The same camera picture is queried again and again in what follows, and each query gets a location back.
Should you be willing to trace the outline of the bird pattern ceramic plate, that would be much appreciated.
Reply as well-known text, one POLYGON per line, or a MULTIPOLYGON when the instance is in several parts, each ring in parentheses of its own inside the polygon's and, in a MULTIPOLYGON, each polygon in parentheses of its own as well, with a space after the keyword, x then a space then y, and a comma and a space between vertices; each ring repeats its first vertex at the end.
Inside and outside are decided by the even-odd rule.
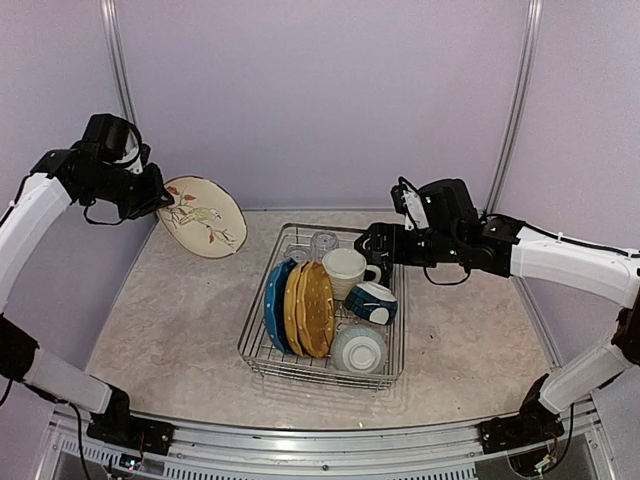
POLYGON ((237 253, 248 236, 247 222, 235 199, 217 183, 182 176, 165 183, 173 203, 157 211, 160 223, 183 248, 205 259, 237 253))

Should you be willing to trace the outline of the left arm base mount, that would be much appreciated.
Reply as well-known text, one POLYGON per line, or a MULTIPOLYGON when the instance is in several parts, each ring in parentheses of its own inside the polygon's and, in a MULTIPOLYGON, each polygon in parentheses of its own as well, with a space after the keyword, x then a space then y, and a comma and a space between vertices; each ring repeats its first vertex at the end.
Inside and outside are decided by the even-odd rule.
POLYGON ((168 455, 174 432, 170 423, 135 416, 118 421, 95 416, 87 428, 89 438, 162 456, 168 455))

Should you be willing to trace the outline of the blue polka dot plate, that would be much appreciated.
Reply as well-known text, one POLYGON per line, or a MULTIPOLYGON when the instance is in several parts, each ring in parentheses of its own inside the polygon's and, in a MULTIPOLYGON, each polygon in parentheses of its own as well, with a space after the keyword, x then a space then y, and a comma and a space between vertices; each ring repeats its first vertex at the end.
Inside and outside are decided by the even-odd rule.
POLYGON ((264 296, 264 320, 273 346, 283 354, 293 354, 284 324, 284 296, 290 273, 297 262, 288 259, 277 264, 269 273, 264 296))

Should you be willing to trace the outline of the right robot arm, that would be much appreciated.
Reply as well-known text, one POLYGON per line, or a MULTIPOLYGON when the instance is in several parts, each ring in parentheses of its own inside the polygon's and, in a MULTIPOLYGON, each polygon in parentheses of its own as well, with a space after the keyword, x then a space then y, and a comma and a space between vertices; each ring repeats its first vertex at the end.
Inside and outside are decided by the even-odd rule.
POLYGON ((356 250, 378 265, 457 264, 521 284, 561 349, 562 364, 529 390, 511 433, 535 442, 574 401, 639 364, 639 253, 552 234, 512 217, 406 229, 373 223, 356 250))

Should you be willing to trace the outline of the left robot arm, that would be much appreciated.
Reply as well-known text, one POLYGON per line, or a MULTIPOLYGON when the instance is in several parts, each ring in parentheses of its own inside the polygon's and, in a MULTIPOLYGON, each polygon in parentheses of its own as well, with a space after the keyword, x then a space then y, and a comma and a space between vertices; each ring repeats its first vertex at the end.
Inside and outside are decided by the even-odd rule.
MULTIPOLYGON (((79 149, 52 150, 31 170, 1 219, 1 302, 49 228, 78 202, 90 208, 102 200, 116 205, 121 221, 134 220, 173 202, 160 168, 149 163, 137 173, 79 149)), ((1 374, 45 397, 88 411, 121 445, 140 434, 129 413, 129 397, 54 354, 7 318, 1 320, 1 374)))

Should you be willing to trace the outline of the yellow polka dot plate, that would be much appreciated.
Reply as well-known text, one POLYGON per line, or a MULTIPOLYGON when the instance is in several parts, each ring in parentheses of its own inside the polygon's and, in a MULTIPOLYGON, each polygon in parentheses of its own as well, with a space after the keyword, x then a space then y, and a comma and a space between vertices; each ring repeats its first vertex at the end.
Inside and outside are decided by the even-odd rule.
POLYGON ((334 338, 335 307, 329 275, 319 262, 302 268, 296 293, 298 341, 313 358, 328 355, 334 338))
POLYGON ((288 276, 284 294, 284 326, 286 339, 291 350, 301 357, 305 357, 306 353, 298 338, 296 321, 297 285, 304 268, 308 264, 309 261, 303 261, 292 270, 288 276))

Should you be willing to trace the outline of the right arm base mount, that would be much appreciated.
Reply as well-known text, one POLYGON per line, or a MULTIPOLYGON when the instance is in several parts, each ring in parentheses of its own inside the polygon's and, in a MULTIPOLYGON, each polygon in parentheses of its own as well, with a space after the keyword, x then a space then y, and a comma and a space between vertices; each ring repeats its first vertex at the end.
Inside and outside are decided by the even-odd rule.
POLYGON ((557 415, 517 414, 494 417, 477 426, 484 454, 518 449, 561 437, 565 430, 557 415))

